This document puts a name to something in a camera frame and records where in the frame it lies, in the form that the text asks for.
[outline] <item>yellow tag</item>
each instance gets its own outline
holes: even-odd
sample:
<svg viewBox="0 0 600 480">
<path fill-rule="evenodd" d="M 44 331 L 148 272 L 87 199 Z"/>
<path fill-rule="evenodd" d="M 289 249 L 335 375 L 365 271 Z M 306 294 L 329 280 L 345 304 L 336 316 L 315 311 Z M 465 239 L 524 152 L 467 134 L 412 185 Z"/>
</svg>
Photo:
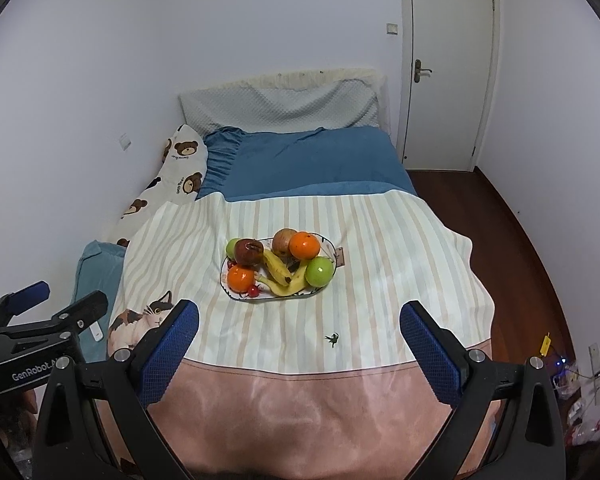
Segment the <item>yellow tag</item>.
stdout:
<svg viewBox="0 0 600 480">
<path fill-rule="evenodd" d="M 546 355 L 549 353 L 549 346 L 551 346 L 551 339 L 547 334 L 544 336 L 544 339 L 542 340 L 542 346 L 540 347 L 540 355 L 542 357 L 546 357 Z"/>
</svg>

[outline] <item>door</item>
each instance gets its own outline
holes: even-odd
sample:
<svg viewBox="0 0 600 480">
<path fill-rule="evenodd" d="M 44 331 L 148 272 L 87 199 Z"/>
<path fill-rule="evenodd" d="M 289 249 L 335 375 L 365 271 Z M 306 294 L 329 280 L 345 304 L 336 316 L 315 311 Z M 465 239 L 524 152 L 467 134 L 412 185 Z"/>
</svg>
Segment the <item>door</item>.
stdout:
<svg viewBox="0 0 600 480">
<path fill-rule="evenodd" d="M 494 8 L 494 0 L 412 0 L 406 168 L 472 169 L 490 80 Z"/>
</svg>

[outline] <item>wooden floor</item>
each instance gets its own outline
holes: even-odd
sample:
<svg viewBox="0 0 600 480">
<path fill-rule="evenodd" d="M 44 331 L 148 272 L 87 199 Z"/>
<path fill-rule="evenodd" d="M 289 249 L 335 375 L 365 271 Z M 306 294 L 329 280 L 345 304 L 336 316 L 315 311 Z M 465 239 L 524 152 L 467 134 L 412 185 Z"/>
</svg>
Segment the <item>wooden floor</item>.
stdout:
<svg viewBox="0 0 600 480">
<path fill-rule="evenodd" d="M 471 268 L 495 302 L 493 359 L 523 363 L 551 333 L 561 355 L 573 344 L 554 288 L 512 211 L 482 172 L 409 171 L 443 223 L 474 243 Z M 550 371 L 555 360 L 545 359 Z"/>
</svg>

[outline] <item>apple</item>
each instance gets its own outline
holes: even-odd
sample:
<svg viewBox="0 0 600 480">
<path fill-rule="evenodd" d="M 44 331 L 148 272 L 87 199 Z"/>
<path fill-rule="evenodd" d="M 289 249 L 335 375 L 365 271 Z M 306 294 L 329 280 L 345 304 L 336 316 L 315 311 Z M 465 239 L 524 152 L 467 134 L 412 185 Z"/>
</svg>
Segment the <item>apple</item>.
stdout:
<svg viewBox="0 0 600 480">
<path fill-rule="evenodd" d="M 304 278 L 316 288 L 327 285 L 333 277 L 333 262 L 324 256 L 316 256 L 306 266 Z"/>
<path fill-rule="evenodd" d="M 262 263 L 264 246 L 259 240 L 243 238 L 235 243 L 234 260 L 242 266 L 252 266 Z"/>
<path fill-rule="evenodd" d="M 226 255 L 229 257 L 230 260 L 235 260 L 235 244 L 239 239 L 240 238 L 231 238 L 231 240 L 227 242 L 227 245 L 224 248 L 224 252 L 226 252 Z"/>
</svg>

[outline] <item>teal cushion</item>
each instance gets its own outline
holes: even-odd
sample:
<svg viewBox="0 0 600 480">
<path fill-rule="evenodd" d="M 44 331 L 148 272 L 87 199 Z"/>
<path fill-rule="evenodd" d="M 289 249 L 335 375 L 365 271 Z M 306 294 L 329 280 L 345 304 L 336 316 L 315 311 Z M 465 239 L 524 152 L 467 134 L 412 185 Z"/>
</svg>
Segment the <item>teal cushion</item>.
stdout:
<svg viewBox="0 0 600 480">
<path fill-rule="evenodd" d="M 107 296 L 109 301 L 107 313 L 98 320 L 102 333 L 105 335 L 109 327 L 113 304 L 116 301 L 118 285 L 122 278 L 125 251 L 126 249 L 122 246 L 94 240 L 84 248 L 75 273 L 73 301 L 84 298 L 94 290 L 101 290 Z M 88 363 L 103 361 L 107 358 L 106 336 L 100 341 L 96 341 L 88 328 L 80 334 L 80 348 L 84 360 Z"/>
</svg>

